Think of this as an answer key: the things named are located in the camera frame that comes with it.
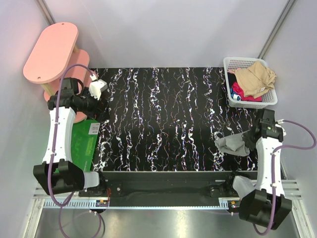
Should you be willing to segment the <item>grey t-shirt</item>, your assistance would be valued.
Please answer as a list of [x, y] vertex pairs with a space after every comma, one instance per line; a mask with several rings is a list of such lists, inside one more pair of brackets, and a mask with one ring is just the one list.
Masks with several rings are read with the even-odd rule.
[[243, 133], [229, 135], [214, 141], [217, 149], [226, 154], [235, 156], [248, 156], [250, 149], [242, 138]]

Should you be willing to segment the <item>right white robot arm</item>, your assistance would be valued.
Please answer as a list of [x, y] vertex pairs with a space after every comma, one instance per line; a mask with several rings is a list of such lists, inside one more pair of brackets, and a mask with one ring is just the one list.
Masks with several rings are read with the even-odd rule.
[[276, 230], [292, 209], [292, 201], [285, 198], [280, 171], [280, 152], [283, 129], [277, 124], [274, 111], [259, 109], [252, 128], [242, 134], [247, 148], [258, 155], [256, 184], [237, 175], [225, 184], [229, 196], [239, 195], [239, 218], [254, 226], [266, 228], [265, 234]]

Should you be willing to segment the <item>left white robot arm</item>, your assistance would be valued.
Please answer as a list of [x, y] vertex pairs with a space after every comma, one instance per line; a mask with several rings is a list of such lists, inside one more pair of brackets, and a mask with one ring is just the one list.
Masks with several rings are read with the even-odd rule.
[[77, 112], [101, 121], [98, 115], [103, 80], [92, 81], [88, 87], [79, 80], [65, 78], [61, 88], [48, 100], [50, 134], [43, 161], [33, 167], [33, 175], [48, 195], [82, 191], [89, 188], [95, 196], [106, 193], [107, 184], [97, 172], [85, 172], [72, 162], [72, 128]]

